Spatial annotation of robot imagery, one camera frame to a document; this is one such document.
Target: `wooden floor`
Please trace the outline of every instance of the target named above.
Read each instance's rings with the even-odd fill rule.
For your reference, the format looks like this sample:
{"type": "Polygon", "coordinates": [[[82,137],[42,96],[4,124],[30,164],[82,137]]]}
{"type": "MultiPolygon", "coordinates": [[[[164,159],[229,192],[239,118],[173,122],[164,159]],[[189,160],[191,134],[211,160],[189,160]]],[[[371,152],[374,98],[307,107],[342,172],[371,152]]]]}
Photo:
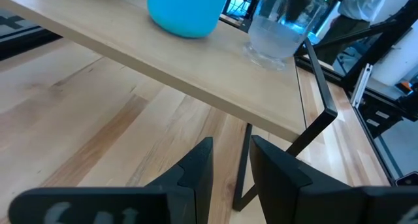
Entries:
{"type": "MultiPolygon", "coordinates": [[[[321,101],[313,76],[299,75],[310,123],[321,101]]],[[[340,115],[300,158],[349,185],[387,185],[347,97],[330,87],[340,115]]],[[[0,62],[0,97],[0,223],[32,187],[145,185],[205,136],[215,141],[209,223],[264,221],[257,199],[231,210],[246,122],[66,39],[0,62]]]]}

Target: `white object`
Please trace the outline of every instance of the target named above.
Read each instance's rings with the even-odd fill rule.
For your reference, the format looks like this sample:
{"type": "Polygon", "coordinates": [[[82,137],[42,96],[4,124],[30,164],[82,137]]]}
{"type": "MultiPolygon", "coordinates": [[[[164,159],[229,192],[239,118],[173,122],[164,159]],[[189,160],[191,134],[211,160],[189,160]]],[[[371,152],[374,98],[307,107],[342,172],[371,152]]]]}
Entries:
{"type": "Polygon", "coordinates": [[[387,86],[393,86],[418,65],[418,55],[416,54],[418,22],[415,22],[412,28],[396,44],[397,49],[392,49],[386,57],[374,65],[373,79],[387,86]]]}
{"type": "Polygon", "coordinates": [[[385,0],[343,0],[338,12],[356,20],[373,22],[385,0]]]}
{"type": "Polygon", "coordinates": [[[361,74],[354,88],[350,103],[353,107],[358,108],[361,103],[361,98],[367,86],[367,81],[372,73],[373,66],[367,63],[366,68],[361,70],[361,74]]]}

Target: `clear glass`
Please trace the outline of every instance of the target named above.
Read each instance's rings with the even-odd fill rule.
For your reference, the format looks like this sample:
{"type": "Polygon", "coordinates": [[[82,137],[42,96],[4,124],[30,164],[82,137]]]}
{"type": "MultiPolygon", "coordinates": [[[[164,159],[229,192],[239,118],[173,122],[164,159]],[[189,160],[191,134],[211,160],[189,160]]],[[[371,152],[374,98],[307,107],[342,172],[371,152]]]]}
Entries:
{"type": "Polygon", "coordinates": [[[268,69],[285,67],[326,10],[322,0],[260,0],[244,47],[249,58],[268,69]]]}

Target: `white shirt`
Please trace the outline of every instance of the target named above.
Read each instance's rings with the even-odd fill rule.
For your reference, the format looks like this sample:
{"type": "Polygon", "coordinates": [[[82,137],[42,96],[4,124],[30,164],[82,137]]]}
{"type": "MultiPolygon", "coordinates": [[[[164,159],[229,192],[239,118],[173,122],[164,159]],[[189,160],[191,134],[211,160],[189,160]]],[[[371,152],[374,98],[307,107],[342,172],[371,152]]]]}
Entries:
{"type": "Polygon", "coordinates": [[[343,0],[338,12],[356,20],[373,22],[385,0],[343,0]]]}

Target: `water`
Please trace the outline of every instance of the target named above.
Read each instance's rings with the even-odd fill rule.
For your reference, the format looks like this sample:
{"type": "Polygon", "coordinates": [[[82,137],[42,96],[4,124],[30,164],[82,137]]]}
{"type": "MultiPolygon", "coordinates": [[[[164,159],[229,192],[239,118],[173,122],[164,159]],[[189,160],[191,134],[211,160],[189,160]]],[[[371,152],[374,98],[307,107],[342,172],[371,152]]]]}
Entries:
{"type": "Polygon", "coordinates": [[[256,16],[248,31],[254,49],[264,56],[281,59],[292,56],[304,37],[296,27],[256,16]]]}

